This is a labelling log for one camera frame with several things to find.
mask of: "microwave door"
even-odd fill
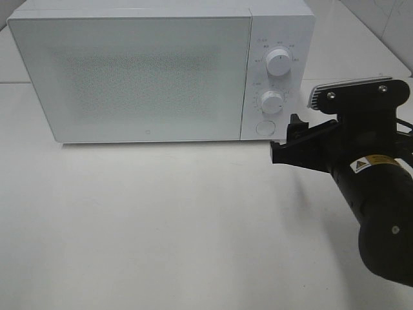
[[[250,16],[10,26],[57,141],[240,139]]]

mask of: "white microwave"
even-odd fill
[[[27,0],[8,19],[62,143],[285,139],[302,0]]]

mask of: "warning label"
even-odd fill
[[[350,167],[351,169],[353,169],[355,173],[359,173],[360,171],[363,171],[364,169],[367,169],[371,166],[381,165],[383,163],[400,166],[400,164],[391,157],[388,157],[386,155],[375,154],[368,155],[353,161],[350,164]]]

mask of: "white table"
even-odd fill
[[[312,77],[410,75],[381,50],[394,65],[362,73],[341,59],[335,77]],[[303,104],[320,81],[304,80]],[[0,144],[1,309],[413,307],[410,288],[362,264],[331,177],[272,165],[268,142],[60,145],[32,86],[1,84]]]

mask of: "microwave control panel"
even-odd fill
[[[296,113],[314,16],[253,16],[241,140],[283,140]]]

